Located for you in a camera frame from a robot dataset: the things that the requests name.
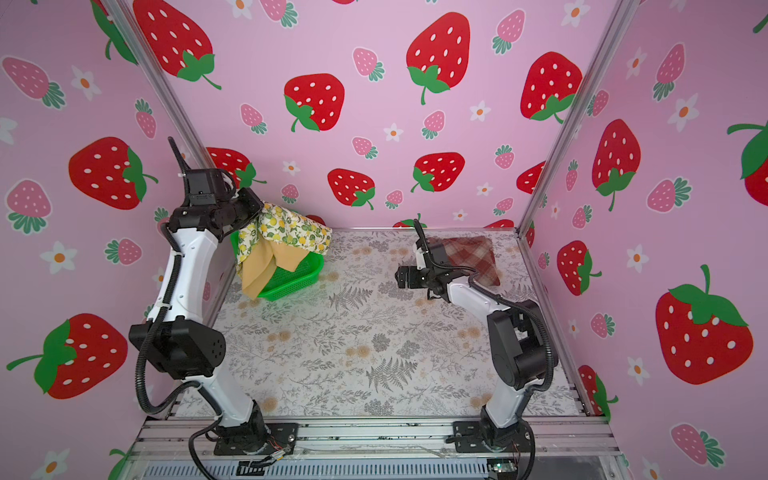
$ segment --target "green plastic basket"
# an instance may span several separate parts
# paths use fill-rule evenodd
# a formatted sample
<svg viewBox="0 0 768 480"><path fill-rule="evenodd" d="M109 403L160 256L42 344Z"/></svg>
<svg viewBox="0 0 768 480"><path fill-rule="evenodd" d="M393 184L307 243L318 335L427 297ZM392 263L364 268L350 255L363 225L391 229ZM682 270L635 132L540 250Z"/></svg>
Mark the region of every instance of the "green plastic basket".
<svg viewBox="0 0 768 480"><path fill-rule="evenodd" d="M298 292L317 282L317 277L325 265L325 258L319 253L309 252L304 260L301 260L295 272L277 267L270 281L259 293L259 298L274 302L291 293Z"/></svg>

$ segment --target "pink wall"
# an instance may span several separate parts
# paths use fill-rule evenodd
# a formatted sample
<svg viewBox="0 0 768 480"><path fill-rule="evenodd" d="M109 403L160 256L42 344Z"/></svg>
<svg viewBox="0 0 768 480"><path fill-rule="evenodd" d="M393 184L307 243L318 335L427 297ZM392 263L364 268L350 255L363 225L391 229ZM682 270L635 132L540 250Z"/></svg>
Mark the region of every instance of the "pink wall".
<svg viewBox="0 0 768 480"><path fill-rule="evenodd" d="M595 407L610 409L634 477L756 478L764 468L755 442L768 427L768 149L765 131L727 130L765 125L768 67L758 59L768 31L753 27L768 10L759 2L671 3L650 0L637 10L601 82L607 105L601 95L584 117L548 188L532 251L577 365L601 379L582 369ZM675 48L669 61L678 44L684 56ZM670 80L674 89L655 100L655 84ZM568 173L571 160L576 174ZM605 183L611 167L623 175ZM757 170L746 186L743 167ZM611 190L627 180L609 211ZM592 273L602 274L581 292L584 248ZM701 265L710 296L701 292Z"/></svg>
<svg viewBox="0 0 768 480"><path fill-rule="evenodd" d="M111 60L106 58L108 37L90 2L13 2L2 10L0 190L5 216L12 220L0 228L5 248L2 365L42 354L49 333L61 334L56 341L56 334L49 337L43 359L2 370L3 426L13 432L12 441L4 443L4 473L7 478L29 478L50 468L62 478L107 478L121 459L110 451L127 451L145 417L133 400L136 355L126 337L154 300L159 289L154 277L167 261L168 246L157 231L154 212L158 207L172 210L182 199L177 166L165 141L168 135L178 139L178 134L141 69L114 44L108 50ZM35 65L44 74L30 73ZM88 91L73 82L87 84ZM57 91L65 104L47 108L41 96ZM152 109L151 117L142 115L152 138L137 122L134 104L140 98ZM105 137L119 141L104 141L72 160ZM122 177L128 160L125 145L141 159L144 173L159 181L147 179L141 202L136 183L125 183ZM112 153L112 146L118 151ZM95 162L97 154L101 163ZM119 168L106 160L115 160ZM20 184L24 179L32 182ZM103 195L104 201L80 189ZM25 224L31 227L28 234ZM134 250L131 257L129 248L118 249L113 263L104 252L112 240L123 247L135 244L141 254ZM231 248L222 250L227 254L231 257ZM226 263L219 261L211 272L211 298ZM58 329L67 319L69 332L67 326ZM66 365L73 354L73 363ZM151 398L158 402L170 391L170 378L149 370Z"/></svg>
<svg viewBox="0 0 768 480"><path fill-rule="evenodd" d="M163 6L161 2L136 0L134 12L203 143L234 150L253 162L257 180L267 182L254 184L265 200L280 203L281 190L292 184L300 196L291 208L320 215L334 227L391 227L416 214L421 214L430 227L484 227L498 220L519 221L532 188L518 189L518 179L522 184L529 170L539 172L536 166L545 160L560 127L553 116L529 120L521 103L530 117L545 103L540 92L547 99L555 93L564 99L569 91L575 91L580 78L577 70L586 70L615 2L577 3L581 5L580 15L571 14L577 8L572 4L566 12L564 2L510 5L499 0L472 4L450 0L297 0L276 2L286 6L279 11L265 11L262 2L250 0L242 3L245 9L239 9L234 1L173 1L172 6ZM458 14L443 18L449 12ZM434 41L431 34L419 37L439 18ZM191 25L190 30L182 23ZM455 30L449 34L451 27ZM497 45L497 54L495 38L499 32L502 36L497 44L506 38L512 48ZM186 49L195 59L179 73L180 62L185 62L181 52ZM551 51L564 58L550 55L542 65L533 67ZM433 53L435 60L430 62ZM214 57L199 61L210 54ZM428 83L419 78L423 65L440 68L440 82L427 85L430 90L425 93L424 105L420 101L424 87L412 80L406 57L422 84ZM381 78L377 75L380 71L373 70L377 62L382 63ZM560 70L550 70L558 62ZM543 66L547 73L542 76L539 70ZM533 71L531 80L538 82L535 93L529 90L531 82L526 81L529 70ZM293 80L314 74L333 78ZM296 123L292 132L296 117L286 108L284 94L291 94L293 108L299 111L307 104L306 99L312 98L299 92L312 91L312 83L333 85L322 106L319 100L325 93L314 95L308 103L311 108L306 124L315 124L319 131ZM433 93L444 87L450 90ZM340 110L329 108L340 103ZM242 104L249 106L245 120ZM477 118L473 112L481 109L485 114ZM437 137L428 140L422 135L422 129L427 128L425 121ZM266 131L259 127L261 123L266 124ZM395 137L390 131L393 124ZM353 139L358 137L365 140L358 140L355 148ZM498 154L501 158L497 163L496 152L502 145L513 150L511 164L512 155L504 151ZM376 148L377 155L366 158L371 147ZM410 192L417 184L413 173L420 157L454 152L461 158L435 155L427 160L436 171L443 170L439 158L457 162L454 165L464 162L460 175L451 177L448 172L442 181L434 179L436 192L420 186L415 193ZM424 171L431 171L433 166L429 166ZM370 198L374 210L365 201L361 207L348 206L356 198L346 190L338 195L339 190L331 189L326 177L337 168L356 172L358 179L375 184ZM423 183L429 188L429 180ZM487 196L482 193L484 187L490 187ZM397 194L389 196L395 190L402 192L402 199ZM368 200L370 193L365 193ZM512 206L506 207L508 202L502 201L509 198ZM389 209L388 200L400 206ZM495 215L499 203L503 208Z"/></svg>

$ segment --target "red plaid cloth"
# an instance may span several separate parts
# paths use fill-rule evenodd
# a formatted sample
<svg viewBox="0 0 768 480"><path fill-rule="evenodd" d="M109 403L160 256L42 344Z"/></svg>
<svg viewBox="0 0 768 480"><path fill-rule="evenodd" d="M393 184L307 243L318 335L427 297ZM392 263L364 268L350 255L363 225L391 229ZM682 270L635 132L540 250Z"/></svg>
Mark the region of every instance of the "red plaid cloth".
<svg viewBox="0 0 768 480"><path fill-rule="evenodd" d="M499 286L493 242L488 237L459 237L437 240L445 247L445 253L454 266L475 268L479 275L475 281L483 286Z"/></svg>

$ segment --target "floral tablecloth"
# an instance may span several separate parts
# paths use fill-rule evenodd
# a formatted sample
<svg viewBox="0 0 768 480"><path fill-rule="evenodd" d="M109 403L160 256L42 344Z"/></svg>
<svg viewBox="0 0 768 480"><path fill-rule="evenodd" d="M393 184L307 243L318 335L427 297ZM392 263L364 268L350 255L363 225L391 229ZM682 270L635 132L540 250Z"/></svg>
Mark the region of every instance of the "floral tablecloth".
<svg viewBox="0 0 768 480"><path fill-rule="evenodd" d="M430 230L430 237L477 231ZM485 230L501 286L535 298L513 234ZM276 302L249 300L238 280L214 327L227 340L235 379L265 415L477 415L494 391L483 319L425 290L399 290L400 265L415 264L413 230L335 230L318 283ZM578 415L561 367L527 415ZM188 391L176 416L213 415Z"/></svg>

